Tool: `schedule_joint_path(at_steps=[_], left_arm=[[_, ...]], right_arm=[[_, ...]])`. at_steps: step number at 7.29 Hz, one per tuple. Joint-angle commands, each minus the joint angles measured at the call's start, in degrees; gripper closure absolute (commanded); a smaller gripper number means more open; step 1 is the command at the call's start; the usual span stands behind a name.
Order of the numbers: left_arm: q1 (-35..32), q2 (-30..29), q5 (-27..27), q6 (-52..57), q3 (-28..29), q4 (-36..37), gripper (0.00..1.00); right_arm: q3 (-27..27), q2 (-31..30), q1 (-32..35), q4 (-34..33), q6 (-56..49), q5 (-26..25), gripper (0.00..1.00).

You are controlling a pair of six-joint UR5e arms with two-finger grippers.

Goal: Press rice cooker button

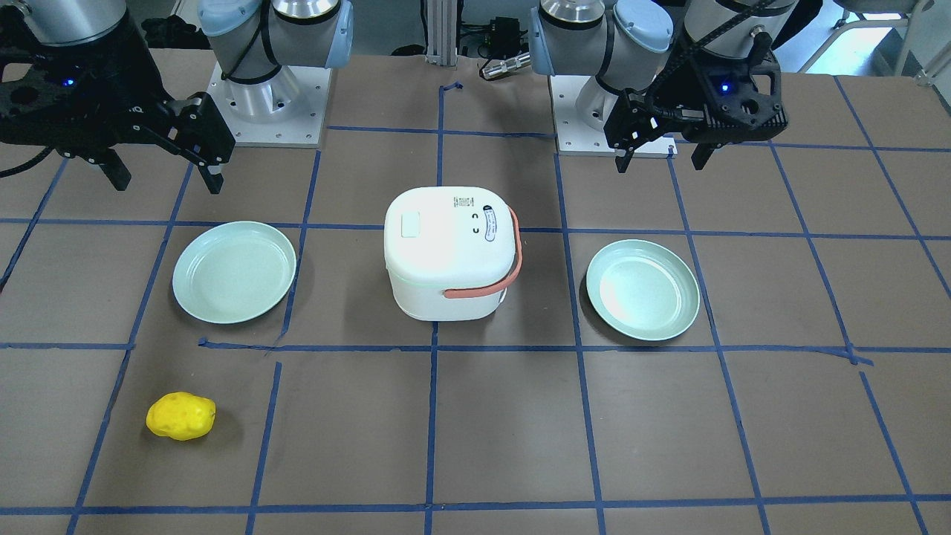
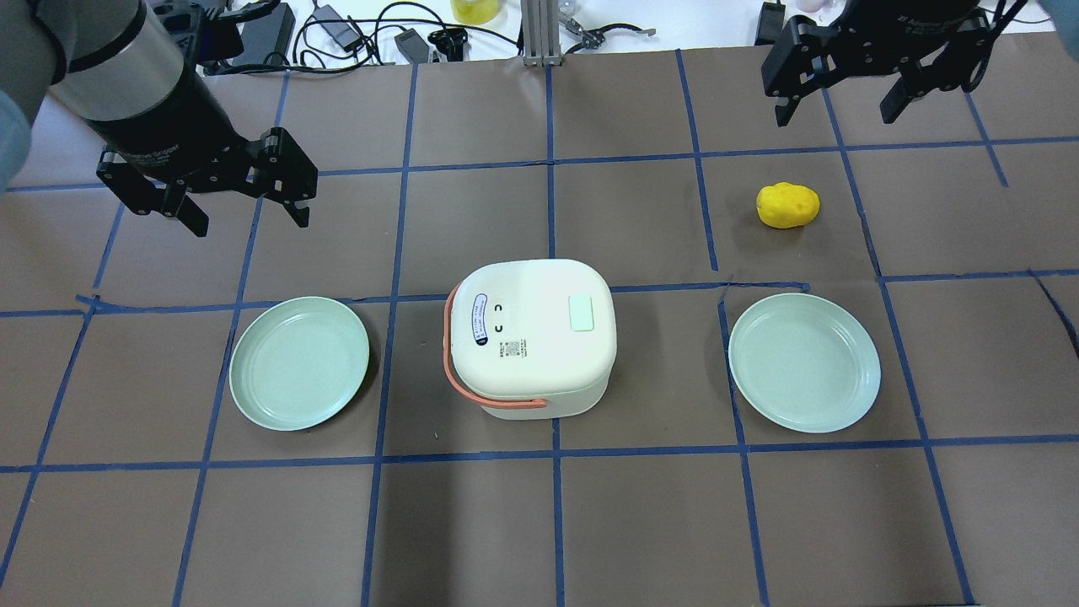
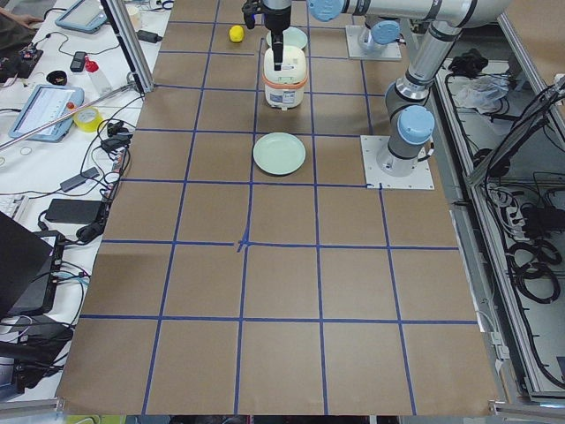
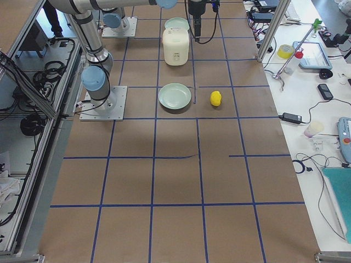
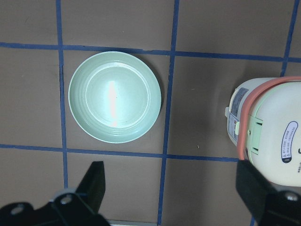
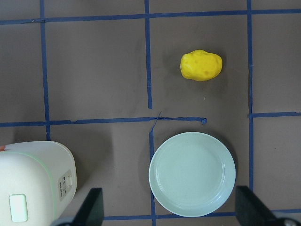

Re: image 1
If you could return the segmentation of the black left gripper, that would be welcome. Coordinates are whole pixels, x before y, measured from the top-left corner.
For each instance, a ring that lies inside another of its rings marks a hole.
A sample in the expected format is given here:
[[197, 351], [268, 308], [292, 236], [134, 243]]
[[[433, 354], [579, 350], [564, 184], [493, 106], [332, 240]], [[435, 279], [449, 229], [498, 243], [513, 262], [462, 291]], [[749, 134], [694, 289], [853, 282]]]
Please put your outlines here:
[[633, 149], [668, 133], [696, 143], [693, 169], [703, 170], [718, 146], [767, 141], [788, 128], [780, 64], [772, 52], [743, 59], [698, 52], [644, 89], [626, 88], [605, 121], [618, 173]]

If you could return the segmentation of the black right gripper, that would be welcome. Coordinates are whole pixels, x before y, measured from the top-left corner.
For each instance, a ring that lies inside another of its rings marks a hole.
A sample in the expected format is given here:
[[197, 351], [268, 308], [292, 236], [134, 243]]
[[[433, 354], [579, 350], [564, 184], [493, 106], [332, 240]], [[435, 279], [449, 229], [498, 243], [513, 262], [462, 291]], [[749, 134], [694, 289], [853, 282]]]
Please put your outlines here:
[[132, 174], [118, 143], [148, 143], [197, 163], [212, 195], [235, 141], [209, 94], [175, 100], [146, 41], [123, 15], [102, 36], [75, 45], [43, 45], [24, 15], [2, 16], [2, 65], [27, 65], [2, 84], [2, 141], [91, 153], [117, 192]]

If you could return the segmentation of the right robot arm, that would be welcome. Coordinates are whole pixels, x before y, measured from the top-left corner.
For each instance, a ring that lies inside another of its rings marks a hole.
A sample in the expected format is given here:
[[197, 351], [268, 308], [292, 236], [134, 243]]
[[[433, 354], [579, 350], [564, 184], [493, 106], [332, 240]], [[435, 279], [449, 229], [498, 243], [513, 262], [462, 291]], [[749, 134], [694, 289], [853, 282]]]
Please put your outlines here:
[[[201, 31], [231, 91], [235, 115], [285, 118], [302, 105], [291, 69], [342, 68], [352, 48], [348, 1], [201, 1]], [[215, 98], [176, 100], [123, 1], [4, 1], [2, 65], [26, 74], [2, 84], [2, 142], [38, 146], [3, 177], [51, 152], [98, 166], [116, 190], [129, 170], [119, 143], [154, 145], [198, 167], [205, 186], [223, 186], [235, 138]]]

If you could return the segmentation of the green plate near left arm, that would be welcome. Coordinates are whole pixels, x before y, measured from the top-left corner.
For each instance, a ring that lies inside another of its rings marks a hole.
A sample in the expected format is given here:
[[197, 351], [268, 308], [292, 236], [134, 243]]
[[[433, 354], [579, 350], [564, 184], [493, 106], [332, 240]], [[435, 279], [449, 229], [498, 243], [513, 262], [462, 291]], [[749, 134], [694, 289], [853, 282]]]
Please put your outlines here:
[[613, 241], [594, 254], [585, 290], [615, 331], [645, 341], [671, 340], [696, 320], [699, 283], [686, 262], [654, 241]]

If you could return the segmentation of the green plate near right arm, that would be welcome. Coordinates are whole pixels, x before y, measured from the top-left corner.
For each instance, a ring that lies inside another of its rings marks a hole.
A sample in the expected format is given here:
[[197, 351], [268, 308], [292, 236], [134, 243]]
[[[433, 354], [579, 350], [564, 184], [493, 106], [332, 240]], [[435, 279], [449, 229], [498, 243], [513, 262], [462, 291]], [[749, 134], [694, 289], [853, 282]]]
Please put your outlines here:
[[221, 224], [191, 241], [171, 288], [180, 307], [210, 324], [241, 324], [276, 307], [296, 276], [296, 248], [269, 224]]

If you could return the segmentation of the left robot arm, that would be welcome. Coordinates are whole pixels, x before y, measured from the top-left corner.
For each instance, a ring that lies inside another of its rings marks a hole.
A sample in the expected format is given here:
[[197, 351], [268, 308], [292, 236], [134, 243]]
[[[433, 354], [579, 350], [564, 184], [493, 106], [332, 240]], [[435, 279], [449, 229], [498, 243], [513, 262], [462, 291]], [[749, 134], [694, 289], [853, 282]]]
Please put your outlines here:
[[635, 150], [678, 133], [701, 170], [728, 143], [788, 127], [773, 41], [793, 1], [692, 1], [682, 24], [656, 2], [541, 1], [529, 51], [540, 75], [585, 76], [611, 101], [595, 117], [625, 172]]

